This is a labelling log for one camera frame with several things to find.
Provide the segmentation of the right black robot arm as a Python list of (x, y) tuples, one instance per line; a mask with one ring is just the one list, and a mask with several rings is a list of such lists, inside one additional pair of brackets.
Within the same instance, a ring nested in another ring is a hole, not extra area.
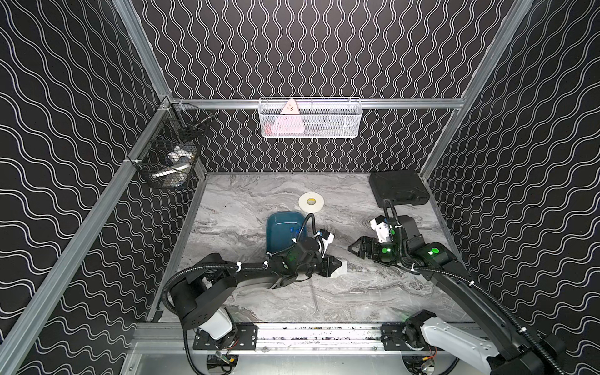
[(362, 236), (348, 247), (360, 259), (418, 274), (442, 289), (484, 332), (478, 337), (421, 310), (404, 323), (384, 325), (387, 349), (440, 349), (484, 374), (562, 374), (565, 344), (519, 319), (481, 287), (456, 256), (439, 242), (427, 243), (412, 217), (372, 220), (376, 237)]

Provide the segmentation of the white wipe cloth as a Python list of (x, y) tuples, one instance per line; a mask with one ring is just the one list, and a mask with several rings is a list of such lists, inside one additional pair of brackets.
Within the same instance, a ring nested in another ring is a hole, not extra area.
[(339, 260), (339, 267), (334, 270), (334, 272), (331, 274), (330, 278), (334, 279), (334, 278), (340, 278), (343, 275), (346, 275), (348, 273), (348, 261), (346, 259), (340, 259)]

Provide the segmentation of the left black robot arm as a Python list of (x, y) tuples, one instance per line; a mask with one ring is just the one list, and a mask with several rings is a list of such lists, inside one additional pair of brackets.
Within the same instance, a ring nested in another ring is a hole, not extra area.
[(331, 278), (343, 262), (327, 252), (332, 235), (296, 239), (286, 249), (267, 253), (263, 262), (228, 262), (212, 253), (173, 275), (162, 289), (165, 308), (184, 332), (206, 332), (216, 342), (231, 342), (236, 325), (224, 303), (237, 288), (285, 288), (317, 275)]

